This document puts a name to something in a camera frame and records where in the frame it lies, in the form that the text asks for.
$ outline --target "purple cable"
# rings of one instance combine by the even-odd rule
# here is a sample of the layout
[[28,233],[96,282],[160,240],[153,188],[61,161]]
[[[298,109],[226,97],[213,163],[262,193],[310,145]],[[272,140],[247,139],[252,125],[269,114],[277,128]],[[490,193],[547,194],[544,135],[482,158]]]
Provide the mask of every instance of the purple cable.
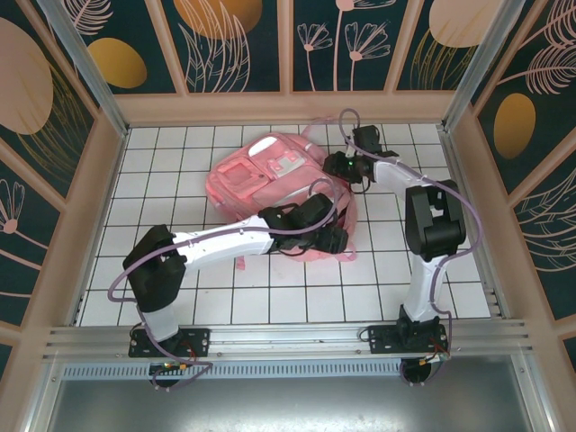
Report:
[[340,127],[340,133],[342,133],[342,136],[344,137],[344,141],[346,142],[346,144],[348,146],[350,146],[352,149],[356,150],[358,153],[363,154],[365,156],[368,156],[369,158],[372,158],[375,160],[381,160],[382,162],[388,162],[390,164],[394,164],[394,165],[400,167],[402,170],[406,171],[408,174],[410,174],[416,178],[421,179],[423,182],[428,183],[429,185],[433,185],[439,189],[442,189],[443,191],[447,192],[448,194],[451,194],[454,198],[458,199],[458,201],[460,201],[464,205],[464,207],[466,207],[466,209],[470,212],[470,214],[474,217],[474,220],[476,221],[476,225],[478,227],[478,238],[476,239],[474,244],[471,245],[471,247],[469,249],[462,250],[462,251],[456,253],[455,255],[447,256],[444,259],[442,259],[438,263],[438,266],[436,267],[436,270],[434,271],[434,274],[432,275],[432,289],[430,290],[430,305],[432,306],[432,309],[434,309],[434,311],[436,311],[437,313],[439,313],[441,315],[447,315],[448,316],[448,349],[447,349],[447,351],[448,351],[448,353],[450,353],[450,347],[452,346],[452,312],[450,310],[440,310],[436,306],[436,302],[434,300],[434,294],[436,292],[436,283],[437,283],[438,277],[440,276],[440,271],[446,263],[448,263],[449,261],[452,261],[453,259],[456,259],[458,257],[464,257],[468,254],[471,254],[480,245],[480,243],[482,241],[482,236],[484,233],[484,228],[482,226],[482,221],[480,220],[480,215],[473,208],[473,206],[454,189],[451,189],[448,186],[445,186],[444,184],[441,184],[435,180],[427,178],[425,175],[422,175],[418,171],[415,171],[414,169],[410,168],[409,166],[401,163],[396,157],[382,157],[382,156],[378,156],[378,155],[369,153],[369,152],[359,148],[346,135],[346,132],[344,131],[343,120],[344,120],[344,114],[346,114],[346,113],[352,113],[356,117],[358,127],[360,126],[360,114],[358,113],[358,111],[356,111],[352,108],[345,108],[344,110],[342,110],[342,112],[340,113],[340,116],[338,118],[338,126]]
[[[115,280],[114,282],[112,282],[112,285],[110,285],[110,288],[108,288],[108,300],[110,302],[114,302],[114,303],[123,303],[123,302],[132,302],[132,303],[137,303],[136,299],[131,299],[131,298],[122,298],[119,299],[117,297],[114,297],[114,291],[116,290],[116,288],[118,287],[118,285],[120,284],[120,282],[125,278],[128,277],[128,275],[130,273],[132,273],[135,269],[137,269],[138,267],[140,267],[141,265],[143,265],[144,263],[146,263],[147,261],[149,261],[152,258],[158,257],[160,255],[163,255],[167,252],[170,252],[172,250],[176,250],[179,248],[186,248],[186,247],[190,247],[191,245],[198,243],[202,240],[207,240],[207,239],[215,239],[217,237],[220,236],[225,236],[228,234],[243,234],[245,232],[267,232],[269,234],[280,234],[280,235],[284,235],[284,236],[297,236],[300,234],[305,234],[307,232],[311,232],[314,230],[317,230],[318,228],[323,227],[327,222],[329,222],[332,219],[333,214],[337,211],[337,206],[338,206],[338,189],[336,188],[336,186],[334,185],[334,183],[329,180],[328,178],[319,178],[317,180],[315,180],[309,188],[308,194],[311,195],[312,191],[314,190],[314,186],[316,186],[318,183],[326,183],[330,186],[330,188],[332,189],[332,195],[334,197],[334,201],[332,203],[332,207],[330,208],[330,211],[328,212],[328,214],[319,222],[315,223],[314,225],[308,227],[308,228],[303,228],[303,229],[270,229],[270,228],[264,228],[264,227],[246,227],[246,228],[231,228],[231,229],[223,229],[220,231],[216,231],[216,232],[211,232],[211,233],[207,233],[207,234],[203,234],[201,236],[195,237],[195,238],[190,238],[189,240],[186,241],[181,241],[179,243],[176,243],[174,245],[170,245],[170,246],[165,246],[165,247],[161,247],[160,249],[157,249],[153,252],[150,252],[149,254],[147,254],[146,256],[143,256],[142,258],[138,259],[134,264],[130,265],[126,270],[124,270]],[[213,367],[213,363],[211,362],[198,362],[198,361],[190,361],[190,360],[186,360],[180,357],[177,357],[171,353],[169,353],[168,351],[166,351],[153,337],[152,332],[150,330],[150,327],[148,326],[144,315],[142,314],[142,312],[140,311],[140,308],[138,308],[138,305],[136,306],[136,310],[138,311],[138,314],[140,315],[140,319],[142,320],[142,323],[144,325],[144,329],[146,330],[146,334],[148,336],[148,339],[150,339],[150,341],[152,342],[152,345],[154,345],[154,347],[160,352],[162,353],[164,356],[171,358],[173,360],[176,360],[177,362],[181,363],[181,364],[185,364],[185,365],[190,365],[190,366],[206,366],[204,367],[199,373],[195,374],[194,376],[183,380],[181,382],[178,382],[177,384],[173,385],[172,387],[166,388],[166,392],[169,392],[169,389],[173,389],[176,390],[178,388],[184,387],[190,383],[193,383],[194,381],[196,381],[198,379],[198,377],[200,377],[200,375],[207,373],[210,369],[212,369]],[[158,390],[158,385],[156,383],[156,378],[157,378],[157,374],[154,374],[152,376],[152,382],[154,383],[156,389]]]

